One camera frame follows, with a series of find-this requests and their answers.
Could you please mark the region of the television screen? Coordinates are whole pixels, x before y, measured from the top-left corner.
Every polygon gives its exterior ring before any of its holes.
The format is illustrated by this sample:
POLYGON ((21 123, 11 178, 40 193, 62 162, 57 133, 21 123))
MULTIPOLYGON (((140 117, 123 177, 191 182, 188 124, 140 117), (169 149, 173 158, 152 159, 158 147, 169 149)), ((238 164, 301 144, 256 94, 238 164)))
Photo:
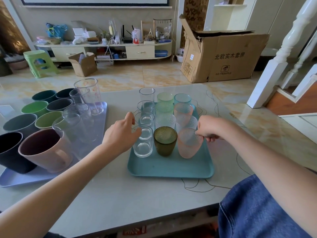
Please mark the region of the television screen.
POLYGON ((25 6, 167 7, 169 0, 21 0, 25 6))

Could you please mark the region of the black plastic cup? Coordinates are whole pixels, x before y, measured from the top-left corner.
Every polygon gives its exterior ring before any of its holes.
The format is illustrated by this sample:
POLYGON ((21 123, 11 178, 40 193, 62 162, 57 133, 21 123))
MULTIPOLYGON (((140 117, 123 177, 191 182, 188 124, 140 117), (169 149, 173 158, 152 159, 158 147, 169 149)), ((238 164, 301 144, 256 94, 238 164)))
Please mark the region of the black plastic cup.
POLYGON ((37 165, 19 154, 18 148, 24 140, 21 132, 0 135, 0 165, 20 174, 34 170, 37 165))

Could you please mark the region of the light green textured cup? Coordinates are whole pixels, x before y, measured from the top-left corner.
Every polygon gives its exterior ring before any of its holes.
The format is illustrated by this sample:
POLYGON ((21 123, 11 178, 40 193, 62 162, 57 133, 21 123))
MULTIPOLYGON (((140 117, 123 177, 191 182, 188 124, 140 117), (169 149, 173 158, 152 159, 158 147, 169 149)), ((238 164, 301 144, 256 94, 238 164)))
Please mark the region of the light green textured cup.
POLYGON ((157 94, 157 102, 167 102, 173 104, 174 95, 168 92, 160 92, 157 94))

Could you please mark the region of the person's blue jeans leg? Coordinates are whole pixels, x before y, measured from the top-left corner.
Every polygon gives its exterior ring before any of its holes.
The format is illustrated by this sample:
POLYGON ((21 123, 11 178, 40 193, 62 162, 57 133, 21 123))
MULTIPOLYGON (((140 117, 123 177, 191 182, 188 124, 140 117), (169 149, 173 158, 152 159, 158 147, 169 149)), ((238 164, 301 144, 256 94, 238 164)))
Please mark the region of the person's blue jeans leg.
POLYGON ((312 238, 256 175, 236 184, 220 202, 218 234, 219 238, 312 238))

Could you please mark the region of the black router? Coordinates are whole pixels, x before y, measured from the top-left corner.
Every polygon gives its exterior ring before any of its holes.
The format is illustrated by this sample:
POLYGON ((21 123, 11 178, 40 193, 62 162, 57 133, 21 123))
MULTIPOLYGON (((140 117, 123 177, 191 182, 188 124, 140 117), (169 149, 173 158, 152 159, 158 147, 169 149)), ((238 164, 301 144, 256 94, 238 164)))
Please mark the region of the black router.
POLYGON ((124 44, 132 44, 133 43, 132 37, 125 35, 125 26, 124 25, 121 26, 121 40, 124 44))

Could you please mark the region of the clear plastic mug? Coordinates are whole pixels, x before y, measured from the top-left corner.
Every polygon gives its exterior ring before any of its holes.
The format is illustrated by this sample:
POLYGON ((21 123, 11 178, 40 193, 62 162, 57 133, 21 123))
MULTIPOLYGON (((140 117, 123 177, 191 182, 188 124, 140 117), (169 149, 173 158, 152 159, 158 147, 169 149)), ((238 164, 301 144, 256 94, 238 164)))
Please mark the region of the clear plastic mug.
POLYGON ((87 127, 93 127, 94 121, 91 115, 90 108, 87 104, 80 103, 80 104, 73 104, 67 107, 63 112, 62 116, 68 117, 71 114, 77 114, 83 120, 83 123, 87 127))
POLYGON ((101 144, 102 132, 98 129, 98 122, 92 117, 70 113, 57 118, 52 127, 60 137, 65 137, 69 141, 71 152, 78 160, 83 159, 101 144))

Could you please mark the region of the dark navy plastic cup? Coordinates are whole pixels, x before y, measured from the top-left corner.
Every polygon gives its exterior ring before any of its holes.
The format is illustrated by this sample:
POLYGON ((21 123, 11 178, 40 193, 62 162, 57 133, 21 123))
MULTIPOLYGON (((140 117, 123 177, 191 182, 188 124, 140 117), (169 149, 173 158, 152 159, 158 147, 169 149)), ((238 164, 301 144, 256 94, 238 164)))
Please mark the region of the dark navy plastic cup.
POLYGON ((73 91, 74 88, 66 88, 56 93, 57 99, 70 99, 70 92, 73 91))

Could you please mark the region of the person's left hand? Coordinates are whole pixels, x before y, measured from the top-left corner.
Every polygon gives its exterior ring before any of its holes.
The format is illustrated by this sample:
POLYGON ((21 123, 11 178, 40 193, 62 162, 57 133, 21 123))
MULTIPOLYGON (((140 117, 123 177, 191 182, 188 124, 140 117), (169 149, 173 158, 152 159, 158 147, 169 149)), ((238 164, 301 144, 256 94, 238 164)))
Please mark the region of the person's left hand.
POLYGON ((105 132, 101 144, 106 155, 116 158, 129 150, 138 138, 132 137, 132 125, 135 124, 135 117, 128 112, 125 119, 116 121, 105 132))

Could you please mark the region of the pink textured cup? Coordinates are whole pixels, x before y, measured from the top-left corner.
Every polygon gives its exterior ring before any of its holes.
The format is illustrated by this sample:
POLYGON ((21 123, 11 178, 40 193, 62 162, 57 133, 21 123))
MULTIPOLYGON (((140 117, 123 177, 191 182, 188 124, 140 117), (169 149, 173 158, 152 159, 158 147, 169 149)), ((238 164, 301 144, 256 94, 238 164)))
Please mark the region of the pink textured cup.
POLYGON ((174 105, 174 116, 179 125, 186 125, 191 119, 193 107, 189 103, 179 102, 174 105))
POLYGON ((181 157, 192 158, 200 149, 204 137, 196 134, 193 128, 182 128, 178 134, 177 146, 181 157))

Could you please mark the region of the small cardboard box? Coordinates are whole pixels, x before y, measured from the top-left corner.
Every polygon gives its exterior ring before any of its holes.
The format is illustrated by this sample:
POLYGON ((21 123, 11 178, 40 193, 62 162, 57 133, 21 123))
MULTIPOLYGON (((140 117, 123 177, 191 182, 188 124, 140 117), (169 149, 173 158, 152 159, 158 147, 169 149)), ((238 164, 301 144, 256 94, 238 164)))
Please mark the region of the small cardboard box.
POLYGON ((86 54, 81 52, 68 57, 76 76, 80 77, 87 77, 97 71, 94 58, 95 54, 92 52, 87 52, 86 54))

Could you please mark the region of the light green plastic cup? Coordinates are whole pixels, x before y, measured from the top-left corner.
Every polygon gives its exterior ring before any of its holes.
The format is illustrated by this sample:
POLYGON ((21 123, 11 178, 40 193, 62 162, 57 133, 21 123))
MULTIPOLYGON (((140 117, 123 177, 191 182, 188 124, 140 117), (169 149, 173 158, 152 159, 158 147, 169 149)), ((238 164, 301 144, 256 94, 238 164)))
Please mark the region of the light green plastic cup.
POLYGON ((40 130, 52 128, 54 121, 60 118, 61 116, 62 116, 62 111, 48 112, 40 116, 36 120, 35 126, 40 130))

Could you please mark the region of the large cardboard box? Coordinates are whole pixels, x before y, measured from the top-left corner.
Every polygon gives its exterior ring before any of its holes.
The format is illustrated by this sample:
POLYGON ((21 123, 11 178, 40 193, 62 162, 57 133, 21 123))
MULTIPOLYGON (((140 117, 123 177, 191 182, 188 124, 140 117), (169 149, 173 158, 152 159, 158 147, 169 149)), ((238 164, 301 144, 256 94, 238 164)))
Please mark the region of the large cardboard box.
POLYGON ((252 76, 269 34, 254 31, 193 31, 183 14, 186 35, 180 71, 191 83, 246 79, 252 76))

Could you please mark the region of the person's right hand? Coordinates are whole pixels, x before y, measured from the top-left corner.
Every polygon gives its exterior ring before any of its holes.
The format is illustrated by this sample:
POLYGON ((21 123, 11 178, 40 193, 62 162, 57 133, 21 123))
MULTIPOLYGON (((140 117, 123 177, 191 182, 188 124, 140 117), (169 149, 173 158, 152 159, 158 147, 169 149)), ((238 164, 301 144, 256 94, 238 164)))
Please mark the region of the person's right hand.
POLYGON ((208 142, 215 141, 216 139, 222 138, 226 141, 230 141, 240 132, 240 127, 235 123, 214 116, 200 116, 200 121, 203 121, 206 125, 206 137, 204 137, 208 142))

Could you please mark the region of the pale green textured cup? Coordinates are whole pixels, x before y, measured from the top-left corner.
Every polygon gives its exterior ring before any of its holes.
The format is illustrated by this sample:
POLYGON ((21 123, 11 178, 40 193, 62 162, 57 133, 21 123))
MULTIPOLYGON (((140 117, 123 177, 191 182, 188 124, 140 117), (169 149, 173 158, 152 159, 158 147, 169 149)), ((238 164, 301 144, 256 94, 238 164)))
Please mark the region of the pale green textured cup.
POLYGON ((163 115, 163 114, 172 114, 174 112, 174 104, 169 101, 160 101, 155 104, 155 114, 163 115))

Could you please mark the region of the person's right forearm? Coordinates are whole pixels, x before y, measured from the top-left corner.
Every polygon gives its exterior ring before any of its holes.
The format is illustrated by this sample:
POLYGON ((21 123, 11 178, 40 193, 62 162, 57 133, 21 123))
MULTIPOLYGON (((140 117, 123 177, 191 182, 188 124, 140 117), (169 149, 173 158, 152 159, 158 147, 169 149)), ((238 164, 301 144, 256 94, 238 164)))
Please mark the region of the person's right forearm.
POLYGON ((219 136, 228 141, 283 210, 317 238, 317 175, 268 148, 231 121, 221 120, 219 136))

